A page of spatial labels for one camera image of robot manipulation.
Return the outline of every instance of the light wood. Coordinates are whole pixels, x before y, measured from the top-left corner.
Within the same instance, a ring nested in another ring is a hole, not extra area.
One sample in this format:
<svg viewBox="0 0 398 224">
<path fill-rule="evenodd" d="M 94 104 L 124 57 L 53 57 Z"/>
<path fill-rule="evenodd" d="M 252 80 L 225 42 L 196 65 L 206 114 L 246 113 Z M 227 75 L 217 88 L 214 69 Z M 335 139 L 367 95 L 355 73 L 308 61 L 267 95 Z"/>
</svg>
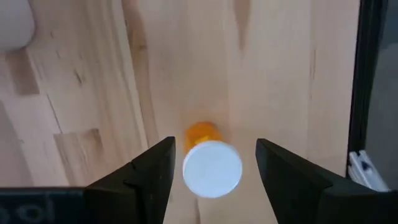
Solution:
<svg viewBox="0 0 398 224">
<path fill-rule="evenodd" d="M 38 30 L 27 56 L 40 91 L 16 94 L 7 70 L 0 100 L 33 184 L 88 184 L 176 136 L 164 223 L 276 223 L 256 139 L 345 173 L 358 7 L 32 1 Z M 225 197 L 196 198 L 183 183 L 183 131 L 197 121 L 216 123 L 243 160 L 241 183 Z"/>
</svg>

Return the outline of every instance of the wooden surface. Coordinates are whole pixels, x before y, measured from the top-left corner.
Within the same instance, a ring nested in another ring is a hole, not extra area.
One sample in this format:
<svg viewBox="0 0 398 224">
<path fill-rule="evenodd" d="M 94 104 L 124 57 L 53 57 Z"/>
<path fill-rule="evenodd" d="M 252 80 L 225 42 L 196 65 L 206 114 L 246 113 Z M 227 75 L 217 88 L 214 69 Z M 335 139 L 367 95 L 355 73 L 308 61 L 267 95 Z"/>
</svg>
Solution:
<svg viewBox="0 0 398 224">
<path fill-rule="evenodd" d="M 31 5 L 26 57 L 0 60 L 0 133 L 11 136 L 0 140 L 14 139 L 1 154 L 28 177 L 16 185 L 86 185 L 176 136 L 165 223 L 276 223 L 257 138 L 345 173 L 358 0 Z M 183 183 L 182 135 L 197 121 L 216 123 L 242 157 L 241 183 L 223 198 Z"/>
</svg>

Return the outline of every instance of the pill bottle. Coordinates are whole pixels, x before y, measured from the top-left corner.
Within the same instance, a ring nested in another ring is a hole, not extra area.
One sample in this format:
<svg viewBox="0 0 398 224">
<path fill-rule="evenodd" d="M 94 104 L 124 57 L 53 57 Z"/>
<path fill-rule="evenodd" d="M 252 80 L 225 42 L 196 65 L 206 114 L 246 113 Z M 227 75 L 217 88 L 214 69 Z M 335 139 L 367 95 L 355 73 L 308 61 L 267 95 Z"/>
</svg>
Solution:
<svg viewBox="0 0 398 224">
<path fill-rule="evenodd" d="M 213 123 L 199 122 L 185 131 L 184 153 L 183 179 L 196 195 L 221 197 L 239 184 L 241 158 Z"/>
</svg>

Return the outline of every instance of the white object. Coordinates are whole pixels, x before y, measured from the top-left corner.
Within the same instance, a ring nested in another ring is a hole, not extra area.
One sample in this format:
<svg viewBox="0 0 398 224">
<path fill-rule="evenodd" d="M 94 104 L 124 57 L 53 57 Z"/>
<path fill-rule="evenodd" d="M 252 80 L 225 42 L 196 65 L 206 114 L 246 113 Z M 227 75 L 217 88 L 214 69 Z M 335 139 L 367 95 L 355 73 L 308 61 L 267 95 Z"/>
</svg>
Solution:
<svg viewBox="0 0 398 224">
<path fill-rule="evenodd" d="M 364 150 L 349 153 L 348 174 L 353 181 L 378 192 L 389 188 Z"/>
<path fill-rule="evenodd" d="M 26 46 L 35 31 L 27 0 L 0 0 L 0 51 Z"/>
<path fill-rule="evenodd" d="M 242 160 L 237 150 L 221 141 L 192 148 L 183 162 L 183 179 L 195 194 L 217 198 L 230 193 L 241 180 Z"/>
</svg>

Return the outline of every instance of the white bottle cap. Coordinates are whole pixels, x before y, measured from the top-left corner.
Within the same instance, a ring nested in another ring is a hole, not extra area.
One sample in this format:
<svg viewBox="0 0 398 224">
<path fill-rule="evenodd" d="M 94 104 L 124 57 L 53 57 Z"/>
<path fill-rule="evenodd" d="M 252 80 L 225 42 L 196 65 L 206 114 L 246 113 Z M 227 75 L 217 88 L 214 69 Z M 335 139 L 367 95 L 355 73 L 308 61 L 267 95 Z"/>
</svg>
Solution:
<svg viewBox="0 0 398 224">
<path fill-rule="evenodd" d="M 242 176 L 242 160 L 233 146 L 221 141 L 206 141 L 188 152 L 182 172 L 193 193 L 217 198 L 230 193 L 238 185 Z"/>
</svg>

